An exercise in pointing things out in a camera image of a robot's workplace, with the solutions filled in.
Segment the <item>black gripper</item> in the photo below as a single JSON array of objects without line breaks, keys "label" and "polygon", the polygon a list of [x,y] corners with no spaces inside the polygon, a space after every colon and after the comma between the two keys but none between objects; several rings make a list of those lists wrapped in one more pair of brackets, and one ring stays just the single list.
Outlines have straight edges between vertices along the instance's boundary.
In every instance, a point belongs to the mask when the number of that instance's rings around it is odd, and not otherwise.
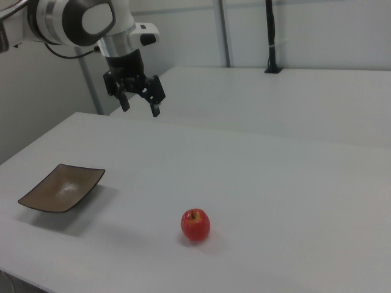
[{"label": "black gripper", "polygon": [[130,109],[126,92],[138,92],[149,103],[152,115],[156,118],[166,94],[157,75],[146,79],[140,50],[122,57],[107,57],[106,61],[109,71],[103,75],[103,79],[108,95],[114,96],[126,112]]}]

